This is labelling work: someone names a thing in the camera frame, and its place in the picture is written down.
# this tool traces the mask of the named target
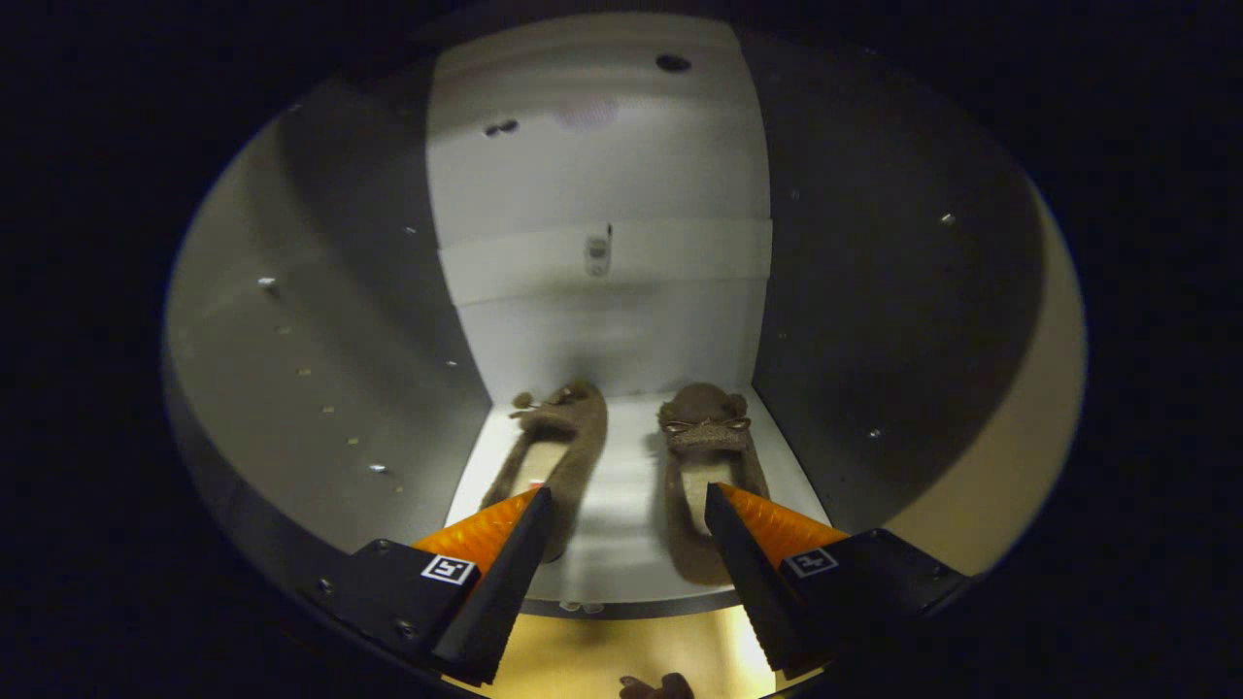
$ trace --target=white wall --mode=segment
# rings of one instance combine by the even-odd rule
[[[665,72],[661,53],[691,68]],[[750,384],[768,157],[727,25],[593,15],[452,49],[426,153],[441,264],[493,402],[576,376],[605,396]],[[608,275],[592,276],[587,241],[610,225]]]

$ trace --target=white platform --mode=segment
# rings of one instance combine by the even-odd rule
[[[829,524],[803,469],[772,415],[750,387],[751,434],[773,501]],[[661,474],[664,438],[656,410],[672,393],[607,398],[609,434],[566,553],[539,567],[527,597],[567,602],[658,602],[730,590],[694,585],[674,568],[664,544]],[[496,405],[484,422],[445,525],[479,510],[518,437],[510,405]]]

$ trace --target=brown object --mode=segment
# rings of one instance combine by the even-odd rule
[[[669,673],[660,678],[660,689],[630,675],[622,678],[622,692],[618,693],[622,699],[695,699],[691,685],[681,673]]]
[[[682,470],[711,456],[727,464],[735,486],[768,498],[768,481],[751,440],[747,399],[727,394],[710,383],[686,386],[660,407],[658,422],[669,447],[665,466],[665,498],[669,517],[669,552],[674,567],[690,582],[728,585],[730,573],[706,532],[696,529],[696,515],[682,483]],[[695,504],[702,517],[704,502]]]
[[[510,450],[480,509],[511,496],[518,471],[533,445],[552,443],[563,447],[564,453],[543,479],[543,486],[552,491],[553,502],[552,534],[543,555],[543,561],[549,562],[566,552],[587,481],[604,450],[608,409],[600,391],[585,381],[573,381],[536,405],[531,394],[522,393],[515,398],[515,405],[527,408],[510,415],[518,419],[522,437]],[[522,484],[523,490],[528,486]]]

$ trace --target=brown slipper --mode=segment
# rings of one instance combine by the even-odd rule
[[[692,383],[660,407],[658,422],[669,447],[669,552],[677,572],[690,582],[730,583],[704,521],[709,484],[728,483],[768,498],[768,481],[746,414],[746,398],[726,394],[710,383]]]
[[[480,504],[488,507],[531,488],[552,491],[553,526],[543,561],[554,561],[566,551],[574,529],[578,505],[587,480],[604,450],[608,410],[600,391],[585,381],[571,382],[547,400],[532,405],[531,394],[513,399],[522,437],[513,444],[501,473]]]

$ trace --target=slipper insole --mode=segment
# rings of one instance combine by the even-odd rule
[[[711,483],[733,483],[733,465],[740,454],[737,451],[699,451],[682,458],[682,490],[686,493],[686,504],[691,509],[691,524],[695,531],[704,536],[712,536],[704,520],[704,510],[707,506],[707,486]]]
[[[531,489],[532,481],[542,484],[548,480],[548,475],[557,468],[561,458],[569,450],[569,438],[557,439],[549,435],[548,439],[532,442],[527,448],[526,456],[518,466],[518,473],[513,478],[513,488],[510,496],[520,495]]]

